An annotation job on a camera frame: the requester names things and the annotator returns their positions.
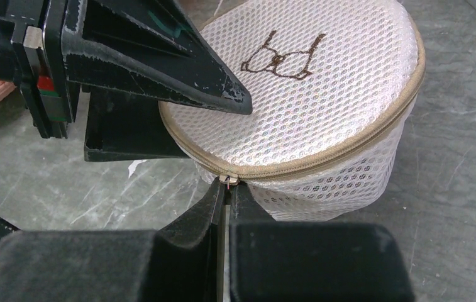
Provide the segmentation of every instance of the gray floor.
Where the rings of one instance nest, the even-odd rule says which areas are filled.
[[[218,7],[183,2],[197,25]],[[464,0],[401,2],[424,38],[426,81],[386,193],[337,220],[385,225],[419,302],[475,302],[476,11]],[[86,108],[68,140],[42,140],[19,96],[0,104],[1,216],[27,230],[160,228],[202,196],[208,185],[190,160],[150,160],[135,171],[132,162],[84,162]]]

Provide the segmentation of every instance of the brown stitched drawing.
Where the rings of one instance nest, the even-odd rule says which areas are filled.
[[[312,74],[312,72],[308,70],[308,67],[318,44],[324,38],[325,34],[320,34],[314,43],[312,43],[309,50],[288,52],[281,55],[278,51],[269,47],[269,43],[276,33],[276,30],[271,31],[263,45],[258,48],[247,61],[241,63],[241,71],[253,73],[267,71],[279,77],[304,80],[307,76]]]

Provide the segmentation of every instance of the white mesh lid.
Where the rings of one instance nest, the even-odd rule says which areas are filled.
[[[162,118],[203,166],[242,179],[365,145],[408,107],[424,73],[419,33],[396,0],[249,0],[201,34],[251,93],[253,113],[160,103]]]

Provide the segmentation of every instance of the white speck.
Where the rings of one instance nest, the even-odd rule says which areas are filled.
[[[132,176],[132,174],[134,174],[134,172],[136,172],[136,168],[138,167],[139,164],[142,164],[144,162],[146,162],[147,159],[142,159],[142,160],[134,160],[132,162],[132,164],[130,164],[128,166],[128,178],[130,178]]]

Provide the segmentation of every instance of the white mesh bag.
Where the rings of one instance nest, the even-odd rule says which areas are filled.
[[[249,183],[277,220],[377,200],[424,74],[396,0],[249,0],[201,34],[253,99],[250,116],[160,103],[205,181]]]

